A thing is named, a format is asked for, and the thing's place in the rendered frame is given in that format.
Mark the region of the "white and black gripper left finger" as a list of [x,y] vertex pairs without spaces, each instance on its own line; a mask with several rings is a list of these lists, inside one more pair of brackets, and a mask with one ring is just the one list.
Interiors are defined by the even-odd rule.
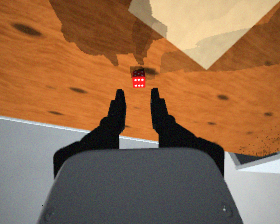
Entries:
[[[76,141],[57,150],[53,156],[54,179],[66,159],[89,150],[119,149],[119,135],[125,130],[126,101],[124,90],[117,89],[115,100],[111,100],[107,117],[100,125]],[[97,146],[97,149],[96,149]]]

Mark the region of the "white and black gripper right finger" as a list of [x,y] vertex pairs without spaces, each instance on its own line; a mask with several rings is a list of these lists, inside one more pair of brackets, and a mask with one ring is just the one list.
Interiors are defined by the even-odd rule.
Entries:
[[213,158],[224,178],[224,149],[216,143],[196,137],[176,123],[175,118],[168,114],[165,99],[160,98],[158,88],[151,89],[150,109],[152,126],[158,133],[158,148],[186,147],[204,151]]

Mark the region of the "beige flat mat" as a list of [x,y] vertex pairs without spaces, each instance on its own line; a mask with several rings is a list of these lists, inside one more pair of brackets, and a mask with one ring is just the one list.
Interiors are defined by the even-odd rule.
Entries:
[[206,70],[280,0],[132,0],[128,9]]

